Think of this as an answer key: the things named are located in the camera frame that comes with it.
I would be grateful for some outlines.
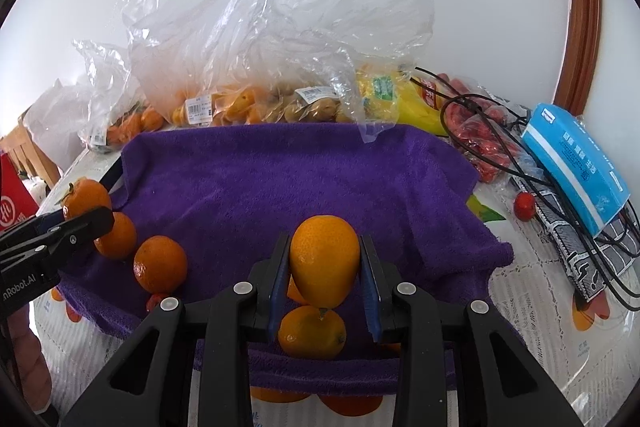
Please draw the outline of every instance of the blue tissue package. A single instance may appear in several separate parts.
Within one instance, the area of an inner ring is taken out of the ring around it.
[[[619,172],[564,109],[538,104],[522,140],[562,187],[593,237],[625,206],[629,189]]]

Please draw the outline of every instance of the silver bolt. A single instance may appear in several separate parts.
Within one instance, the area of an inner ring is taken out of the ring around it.
[[[175,297],[167,297],[166,299],[162,299],[160,307],[166,312],[173,311],[178,307],[178,299],[176,299]]]
[[[489,311],[489,304],[484,301],[473,301],[471,303],[471,311],[484,315]]]
[[[401,282],[396,289],[402,295],[413,295],[415,293],[415,285],[410,282]]]
[[[250,282],[239,282],[234,286],[234,292],[238,295],[246,295],[253,289],[254,286]]]

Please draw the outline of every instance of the purple cloth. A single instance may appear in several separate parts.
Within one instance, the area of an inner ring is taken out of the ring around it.
[[[189,258],[185,302],[244,280],[270,256],[281,231],[334,214],[370,233],[379,256],[437,299],[488,298],[492,270],[511,246],[465,205],[476,170],[452,147],[398,125],[370,144],[350,124],[270,124],[142,134],[122,153],[125,186],[114,209],[129,216],[138,242],[167,235]],[[80,314],[126,337],[145,317],[148,294],[132,259],[95,251],[76,256],[61,290]],[[290,308],[295,304],[289,301]],[[392,394],[398,359],[373,343],[356,284],[337,309],[347,342],[331,362],[291,359],[277,343],[250,346],[251,383],[319,394]]]

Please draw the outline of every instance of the red package with white logo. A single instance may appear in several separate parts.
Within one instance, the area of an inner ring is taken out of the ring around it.
[[[1,231],[33,216],[38,210],[38,204],[18,178],[9,157],[6,154],[0,155],[0,162],[2,162]]]

